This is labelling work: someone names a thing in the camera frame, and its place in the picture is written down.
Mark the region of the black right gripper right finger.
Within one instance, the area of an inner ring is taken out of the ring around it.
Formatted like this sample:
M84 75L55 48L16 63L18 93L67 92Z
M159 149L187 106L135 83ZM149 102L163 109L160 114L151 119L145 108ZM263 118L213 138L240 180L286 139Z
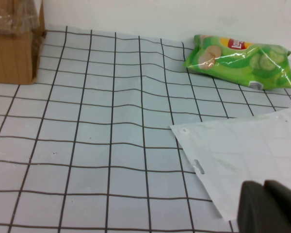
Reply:
M266 180L264 187L291 224L291 190L274 180Z

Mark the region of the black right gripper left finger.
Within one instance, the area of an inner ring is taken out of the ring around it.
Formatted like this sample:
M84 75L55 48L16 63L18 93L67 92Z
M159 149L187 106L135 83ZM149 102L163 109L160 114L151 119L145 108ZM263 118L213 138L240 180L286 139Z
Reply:
M242 184L237 223L241 233L291 233L284 216L264 184L245 181Z

